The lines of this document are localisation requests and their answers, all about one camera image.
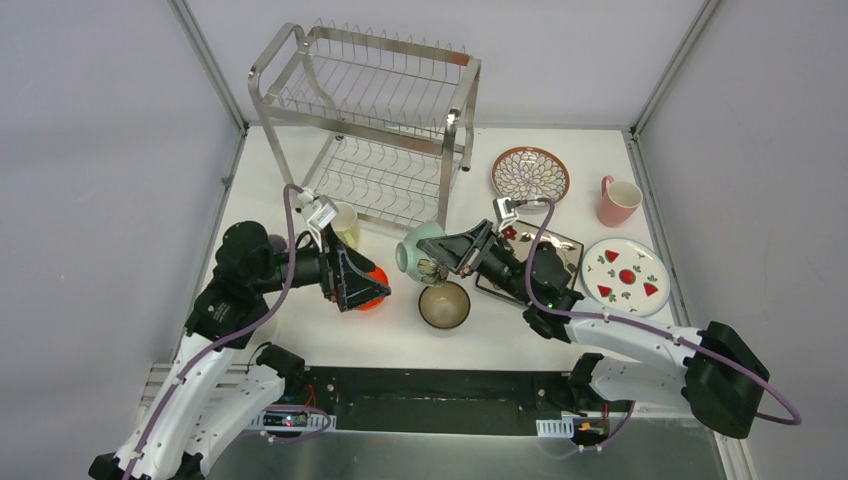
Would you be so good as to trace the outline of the mint green ceramic bowl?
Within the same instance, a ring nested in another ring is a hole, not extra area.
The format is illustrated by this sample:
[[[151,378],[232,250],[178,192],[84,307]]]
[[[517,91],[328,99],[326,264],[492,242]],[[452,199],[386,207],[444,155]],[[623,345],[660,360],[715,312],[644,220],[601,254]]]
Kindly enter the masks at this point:
[[[396,246],[398,269],[417,283],[431,287],[443,285],[448,278],[448,271],[421,250],[417,242],[442,237],[444,234],[443,228],[433,221],[423,223],[407,233]]]

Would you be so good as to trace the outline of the brown patterned ceramic bowl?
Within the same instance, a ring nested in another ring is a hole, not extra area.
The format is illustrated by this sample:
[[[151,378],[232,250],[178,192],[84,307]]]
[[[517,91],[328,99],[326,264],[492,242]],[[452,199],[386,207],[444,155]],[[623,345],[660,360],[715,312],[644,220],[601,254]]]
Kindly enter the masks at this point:
[[[428,286],[418,298],[421,318],[431,327],[449,330],[466,321],[471,313],[471,299],[458,283],[446,281],[441,286]]]

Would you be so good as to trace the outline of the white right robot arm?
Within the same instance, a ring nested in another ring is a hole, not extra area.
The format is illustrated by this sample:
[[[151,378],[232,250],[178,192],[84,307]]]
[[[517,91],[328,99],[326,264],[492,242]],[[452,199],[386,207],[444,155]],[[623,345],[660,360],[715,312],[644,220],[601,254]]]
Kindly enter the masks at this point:
[[[524,304],[537,334],[601,348],[586,353],[567,380],[569,400],[583,410],[604,400],[687,408],[706,427],[748,437],[770,374],[730,326],[676,327],[609,308],[569,288],[571,271],[549,241],[532,239],[528,256],[493,231],[489,220],[459,234],[422,225],[402,243],[440,273],[478,273]]]

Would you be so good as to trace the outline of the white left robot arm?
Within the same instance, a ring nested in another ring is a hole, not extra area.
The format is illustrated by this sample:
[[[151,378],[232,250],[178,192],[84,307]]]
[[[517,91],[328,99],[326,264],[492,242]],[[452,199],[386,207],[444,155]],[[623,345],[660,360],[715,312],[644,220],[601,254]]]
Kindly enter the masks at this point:
[[[376,265],[325,228],[304,247],[255,221],[229,227],[215,254],[213,278],[196,298],[164,385],[126,443],[97,456],[93,479],[204,479],[229,444],[274,402],[293,404],[305,390],[304,359],[268,346],[255,366],[217,406],[208,400],[245,350],[258,325],[274,315],[266,294],[286,298],[317,285],[342,312],[390,295]]]

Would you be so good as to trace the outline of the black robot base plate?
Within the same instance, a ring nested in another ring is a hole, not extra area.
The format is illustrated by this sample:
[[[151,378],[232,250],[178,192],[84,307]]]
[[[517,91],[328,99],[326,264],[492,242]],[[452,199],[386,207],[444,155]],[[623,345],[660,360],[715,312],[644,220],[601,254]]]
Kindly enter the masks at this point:
[[[309,402],[344,431],[534,436],[559,418],[567,376],[547,371],[309,367],[285,399]]]

